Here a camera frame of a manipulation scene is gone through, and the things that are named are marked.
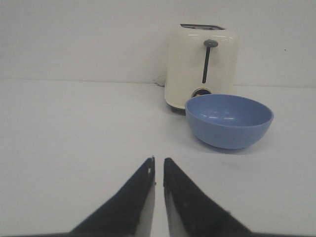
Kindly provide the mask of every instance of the white table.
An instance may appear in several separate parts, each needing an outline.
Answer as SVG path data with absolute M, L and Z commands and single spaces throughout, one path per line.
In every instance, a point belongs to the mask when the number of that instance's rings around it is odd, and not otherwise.
M 171 157 L 256 232 L 316 235 L 316 88 L 235 86 L 270 107 L 266 135 L 240 151 L 208 146 L 155 84 L 0 81 L 0 236 L 67 232 L 156 157 L 153 237 L 169 236 Z

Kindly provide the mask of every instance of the cream toaster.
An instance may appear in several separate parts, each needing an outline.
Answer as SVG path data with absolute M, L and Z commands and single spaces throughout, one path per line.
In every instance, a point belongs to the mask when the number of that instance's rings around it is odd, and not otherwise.
M 184 109 L 194 96 L 231 92 L 239 39 L 212 25 L 180 24 L 170 37 L 165 100 Z

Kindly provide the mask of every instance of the toaster knob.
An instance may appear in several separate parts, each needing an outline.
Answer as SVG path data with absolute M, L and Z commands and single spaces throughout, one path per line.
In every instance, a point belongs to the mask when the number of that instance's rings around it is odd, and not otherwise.
M 200 88 L 193 92 L 192 97 L 196 97 L 199 95 L 207 95 L 207 94 L 212 94 L 212 93 L 206 88 Z
M 215 48 L 218 46 L 218 42 L 216 40 L 213 40 L 213 39 L 208 39 L 208 40 L 204 41 L 204 45 L 206 47 Z

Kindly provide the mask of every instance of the bowl rim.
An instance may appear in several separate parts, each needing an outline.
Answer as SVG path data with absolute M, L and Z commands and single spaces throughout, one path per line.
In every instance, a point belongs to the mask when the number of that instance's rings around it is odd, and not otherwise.
M 223 124 L 218 124 L 218 123 L 214 123 L 214 122 L 211 122 L 211 121 L 204 121 L 204 120 L 201 120 L 201 118 L 199 118 L 198 116 L 196 116 L 195 114 L 193 114 L 193 113 L 188 109 L 188 103 L 189 103 L 190 101 L 192 101 L 192 100 L 195 100 L 195 99 L 201 97 L 201 96 L 202 96 L 202 97 L 203 97 L 203 96 L 205 96 L 205 97 L 206 97 L 206 96 L 208 96 L 208 97 L 211 97 L 211 96 L 226 96 L 226 97 L 238 97 L 238 98 L 246 99 L 246 100 L 249 100 L 249 101 L 253 101 L 253 102 L 255 102 L 255 103 L 257 103 L 257 104 L 259 104 L 259 105 L 265 107 L 266 109 L 268 109 L 268 111 L 270 112 L 271 116 L 270 116 L 270 119 L 267 120 L 266 122 L 263 122 L 263 123 L 260 123 L 260 124 L 256 124 L 256 125 L 247 125 L 247 126 L 223 125 Z M 195 117 L 195 118 L 198 119 L 198 120 L 201 120 L 202 122 L 205 122 L 205 123 L 208 123 L 208 124 L 212 124 L 212 125 L 216 125 L 216 126 L 231 127 L 231 128 L 259 127 L 259 126 L 262 126 L 262 125 L 264 125 L 264 124 L 271 123 L 272 120 L 274 119 L 274 113 L 272 112 L 272 110 L 271 110 L 268 106 L 266 106 L 266 105 L 264 105 L 264 104 L 262 104 L 262 103 L 260 103 L 260 102 L 258 102 L 258 101 L 256 101 L 256 100 L 253 100 L 253 99 L 249 99 L 249 98 L 246 98 L 246 97 L 243 97 L 243 96 L 238 96 L 238 95 L 230 95 L 230 94 L 206 94 L 206 95 L 200 95 L 200 96 L 192 97 L 192 98 L 190 98 L 189 100 L 186 101 L 186 103 L 185 103 L 185 111 L 186 111 L 186 114 L 189 113 L 191 116 Z

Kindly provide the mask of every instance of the blue bowl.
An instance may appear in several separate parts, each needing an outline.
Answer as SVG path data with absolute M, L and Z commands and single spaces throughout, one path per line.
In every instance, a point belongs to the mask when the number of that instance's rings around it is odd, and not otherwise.
M 191 98 L 185 109 L 193 134 L 224 149 L 241 149 L 256 143 L 274 117 L 267 106 L 257 101 L 223 94 Z

